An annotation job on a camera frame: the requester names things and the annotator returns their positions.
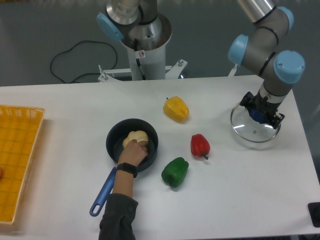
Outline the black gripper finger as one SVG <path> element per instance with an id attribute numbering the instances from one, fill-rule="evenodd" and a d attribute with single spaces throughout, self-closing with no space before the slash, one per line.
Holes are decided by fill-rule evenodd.
<path id="1" fill-rule="evenodd" d="M 239 105 L 245 108 L 251 108 L 253 106 L 254 95 L 248 91 L 240 101 Z"/>
<path id="2" fill-rule="evenodd" d="M 276 130 L 281 125 L 281 122 L 284 118 L 284 114 L 276 112 L 275 115 L 271 118 L 271 126 L 273 127 L 273 129 Z"/>

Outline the black gripper body blue part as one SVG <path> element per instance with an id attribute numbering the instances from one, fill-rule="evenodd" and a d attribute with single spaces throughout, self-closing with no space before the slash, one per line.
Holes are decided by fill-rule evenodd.
<path id="1" fill-rule="evenodd" d="M 255 122 L 271 124 L 271 119 L 278 112 L 279 105 L 279 102 L 270 102 L 267 96 L 262 97 L 257 93 L 254 95 L 253 106 L 245 109 Z"/>

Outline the forearm in grey sleeve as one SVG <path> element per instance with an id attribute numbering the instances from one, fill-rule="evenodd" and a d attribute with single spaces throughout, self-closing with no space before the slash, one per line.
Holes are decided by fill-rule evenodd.
<path id="1" fill-rule="evenodd" d="M 112 194 L 109 195 L 100 221 L 100 240 L 134 240 L 132 223 L 138 202 L 133 199 L 133 174 L 118 170 Z"/>

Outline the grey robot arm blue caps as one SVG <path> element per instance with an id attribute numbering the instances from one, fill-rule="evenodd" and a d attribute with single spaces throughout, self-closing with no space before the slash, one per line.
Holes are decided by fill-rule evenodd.
<path id="1" fill-rule="evenodd" d="M 252 36 L 241 34 L 233 41 L 228 58 L 263 79 L 258 93 L 247 93 L 240 105 L 254 121 L 277 129 L 284 119 L 278 107 L 305 70 L 304 58 L 298 52 L 275 52 L 291 30 L 294 17 L 289 9 L 275 6 L 271 0 L 241 0 L 239 5 L 256 29 Z M 134 81 L 175 76 L 172 70 L 166 71 L 166 45 L 172 26 L 158 12 L 155 0 L 109 0 L 96 21 L 110 39 L 127 49 Z"/>

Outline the person's bare hand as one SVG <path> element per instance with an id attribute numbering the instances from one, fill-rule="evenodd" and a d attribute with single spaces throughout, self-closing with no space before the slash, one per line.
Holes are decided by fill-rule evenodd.
<path id="1" fill-rule="evenodd" d="M 118 164 L 138 166 L 148 156 L 148 142 L 131 140 L 119 156 Z"/>

